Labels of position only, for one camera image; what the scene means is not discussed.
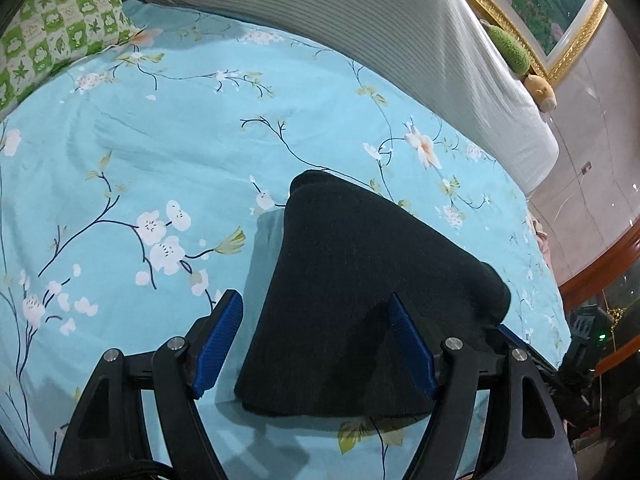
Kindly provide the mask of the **dark navy pants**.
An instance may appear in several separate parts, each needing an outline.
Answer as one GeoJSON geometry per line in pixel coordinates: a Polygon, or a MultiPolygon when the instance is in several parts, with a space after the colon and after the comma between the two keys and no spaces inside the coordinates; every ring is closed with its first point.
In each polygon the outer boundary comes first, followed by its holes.
{"type": "Polygon", "coordinates": [[[394,295],[477,350],[509,311],[499,274],[389,200],[322,171],[291,183],[283,240],[235,394],[273,417],[409,418],[432,401],[390,331],[394,295]]]}

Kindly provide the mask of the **pink blanket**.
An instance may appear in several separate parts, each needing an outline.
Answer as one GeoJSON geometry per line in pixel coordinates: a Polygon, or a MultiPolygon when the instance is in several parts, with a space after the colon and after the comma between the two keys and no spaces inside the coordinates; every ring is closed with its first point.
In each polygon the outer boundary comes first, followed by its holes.
{"type": "Polygon", "coordinates": [[[526,214],[526,224],[528,226],[530,234],[535,237],[542,258],[544,258],[544,263],[548,266],[550,271],[553,271],[549,237],[548,234],[544,232],[544,227],[530,211],[526,214]]]}

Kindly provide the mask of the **light blue floral bedsheet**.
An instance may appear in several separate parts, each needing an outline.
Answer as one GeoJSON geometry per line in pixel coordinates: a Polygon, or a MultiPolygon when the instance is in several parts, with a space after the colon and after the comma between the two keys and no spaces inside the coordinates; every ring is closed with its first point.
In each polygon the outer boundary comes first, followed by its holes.
{"type": "Polygon", "coordinates": [[[326,169],[488,262],[506,325],[550,363],[570,343],[525,198],[494,156],[361,64],[277,29],[130,1],[147,48],[73,64],[1,125],[1,426],[51,471],[103,352],[155,349],[228,288],[245,311],[198,407],[233,479],[397,479],[423,430],[283,422],[233,386],[291,181],[326,169]]]}

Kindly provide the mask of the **tan plush toy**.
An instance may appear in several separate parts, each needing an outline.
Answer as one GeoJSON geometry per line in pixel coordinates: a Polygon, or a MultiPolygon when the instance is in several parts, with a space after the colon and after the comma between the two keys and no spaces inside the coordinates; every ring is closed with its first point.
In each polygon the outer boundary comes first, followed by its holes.
{"type": "Polygon", "coordinates": [[[541,76],[529,74],[523,79],[525,89],[532,96],[541,113],[551,113],[558,106],[551,84],[541,76]]]}

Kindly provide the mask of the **green plush toy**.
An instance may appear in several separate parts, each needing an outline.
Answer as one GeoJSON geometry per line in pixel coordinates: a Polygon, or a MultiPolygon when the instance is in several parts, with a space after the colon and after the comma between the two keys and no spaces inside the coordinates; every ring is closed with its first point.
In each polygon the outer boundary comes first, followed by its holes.
{"type": "Polygon", "coordinates": [[[530,59],[526,50],[513,36],[499,26],[481,20],[485,32],[497,48],[510,70],[518,76],[526,76],[530,69],[530,59]]]}

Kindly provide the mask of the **grey striped pillow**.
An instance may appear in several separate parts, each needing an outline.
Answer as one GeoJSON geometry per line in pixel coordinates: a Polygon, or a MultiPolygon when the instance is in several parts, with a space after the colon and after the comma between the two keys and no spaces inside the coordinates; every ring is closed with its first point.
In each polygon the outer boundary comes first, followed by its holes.
{"type": "Polygon", "coordinates": [[[317,41],[387,79],[500,162],[525,194],[559,145],[465,0],[144,0],[317,41]]]}

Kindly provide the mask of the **gold framed landscape painting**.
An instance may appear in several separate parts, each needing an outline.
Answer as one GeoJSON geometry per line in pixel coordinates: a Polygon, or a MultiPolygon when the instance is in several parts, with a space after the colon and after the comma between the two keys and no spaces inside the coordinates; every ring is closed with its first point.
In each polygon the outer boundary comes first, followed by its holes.
{"type": "Polygon", "coordinates": [[[530,67],[558,84],[603,20],[605,0],[468,0],[476,14],[511,34],[527,51],[530,67]]]}

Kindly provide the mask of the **green white checkered pillow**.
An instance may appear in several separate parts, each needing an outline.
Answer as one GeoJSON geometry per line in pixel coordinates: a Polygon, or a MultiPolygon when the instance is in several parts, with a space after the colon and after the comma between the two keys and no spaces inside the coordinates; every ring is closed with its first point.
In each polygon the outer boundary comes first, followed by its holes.
{"type": "Polygon", "coordinates": [[[1,115],[68,64],[137,33],[122,0],[25,0],[1,37],[1,115]]]}

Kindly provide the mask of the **brown wooden cabinet frame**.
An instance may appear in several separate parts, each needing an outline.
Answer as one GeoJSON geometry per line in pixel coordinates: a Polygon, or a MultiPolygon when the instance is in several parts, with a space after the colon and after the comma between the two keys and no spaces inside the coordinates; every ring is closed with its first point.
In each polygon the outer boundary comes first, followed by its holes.
{"type": "Polygon", "coordinates": [[[613,326],[604,336],[606,352],[596,376],[639,351],[639,219],[584,270],[560,286],[565,315],[587,302],[608,312],[613,326]]]}

